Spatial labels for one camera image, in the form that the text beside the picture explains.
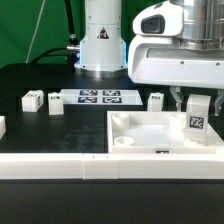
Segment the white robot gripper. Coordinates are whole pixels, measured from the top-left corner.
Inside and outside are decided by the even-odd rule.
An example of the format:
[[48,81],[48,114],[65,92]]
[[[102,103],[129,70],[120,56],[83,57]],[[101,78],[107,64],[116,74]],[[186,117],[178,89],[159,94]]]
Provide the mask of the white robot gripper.
[[219,89],[214,114],[224,103],[224,50],[194,51],[182,49],[174,38],[142,37],[131,42],[128,75],[139,84],[167,85],[181,111],[184,96],[181,87]]

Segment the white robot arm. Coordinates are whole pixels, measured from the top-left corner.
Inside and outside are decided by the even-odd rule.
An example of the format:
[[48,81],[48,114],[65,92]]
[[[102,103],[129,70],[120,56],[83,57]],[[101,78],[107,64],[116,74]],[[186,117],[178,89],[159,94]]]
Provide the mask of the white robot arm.
[[85,0],[85,36],[76,67],[95,77],[123,68],[139,84],[167,85],[177,103],[182,87],[216,89],[224,104],[224,0],[165,0],[133,20],[121,38],[121,0]]

